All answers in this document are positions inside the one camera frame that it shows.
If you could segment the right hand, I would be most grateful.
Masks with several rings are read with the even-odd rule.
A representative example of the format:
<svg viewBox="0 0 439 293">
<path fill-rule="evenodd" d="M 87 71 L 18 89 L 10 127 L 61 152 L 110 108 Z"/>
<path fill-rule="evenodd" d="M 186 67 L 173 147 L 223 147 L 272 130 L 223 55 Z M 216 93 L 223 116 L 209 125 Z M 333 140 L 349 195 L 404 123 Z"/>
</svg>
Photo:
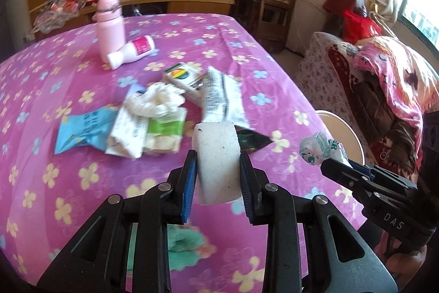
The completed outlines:
<svg viewBox="0 0 439 293">
<path fill-rule="evenodd" d="M 427 246 L 414 253 L 395 253 L 387 259 L 385 266 L 401 289 L 417 274 L 425 262 Z"/>
</svg>

